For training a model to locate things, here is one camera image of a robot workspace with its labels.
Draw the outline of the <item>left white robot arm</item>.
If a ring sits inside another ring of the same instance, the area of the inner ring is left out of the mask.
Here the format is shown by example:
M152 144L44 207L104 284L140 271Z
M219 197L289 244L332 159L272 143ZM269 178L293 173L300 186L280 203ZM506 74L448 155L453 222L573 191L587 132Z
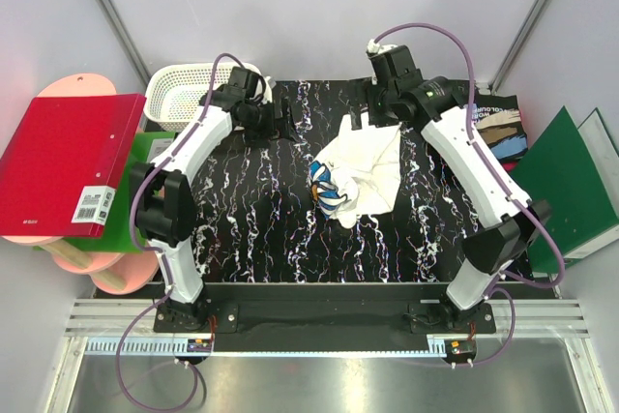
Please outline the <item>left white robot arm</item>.
M211 83L195 116L171 145L151 162L130 171L130 234L155 253L165 283L162 305L190 332L208 322L204 282L193 258L191 236L197 220L192 181L211 153L236 129L249 147L272 140L296 141L288 98L267 97L267 80L244 66L232 68L221 85Z

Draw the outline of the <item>white t shirt blue print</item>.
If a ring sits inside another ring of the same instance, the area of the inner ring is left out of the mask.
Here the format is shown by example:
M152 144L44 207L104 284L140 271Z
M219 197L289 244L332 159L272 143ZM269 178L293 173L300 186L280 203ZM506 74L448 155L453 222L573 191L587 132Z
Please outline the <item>white t shirt blue print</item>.
M400 186L400 125L376 127L366 112L361 127L342 117L339 132L309 166L310 191L330 221L351 229L362 216L393 211Z

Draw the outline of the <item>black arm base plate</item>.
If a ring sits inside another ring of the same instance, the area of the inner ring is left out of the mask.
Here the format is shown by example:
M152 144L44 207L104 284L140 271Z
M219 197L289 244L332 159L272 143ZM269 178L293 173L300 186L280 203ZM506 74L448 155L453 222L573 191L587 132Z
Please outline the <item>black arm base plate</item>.
M215 352L266 356L404 355L427 351L427 337L496 333L490 305L453 325L434 323L441 283L209 283L191 310L164 304L157 333L215 331Z

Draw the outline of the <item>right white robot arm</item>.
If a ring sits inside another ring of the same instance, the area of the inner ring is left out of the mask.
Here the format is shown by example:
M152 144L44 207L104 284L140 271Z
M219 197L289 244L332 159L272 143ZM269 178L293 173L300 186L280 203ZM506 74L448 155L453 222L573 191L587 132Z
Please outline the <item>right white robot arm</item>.
M470 325L501 273L520 258L551 213L506 172L481 138L463 93L444 76L425 79L405 45L371 42L373 75L353 79L351 92L377 127L414 129L457 177L478 214L481 230L461 243L464 260L446 291L414 321L460 332Z

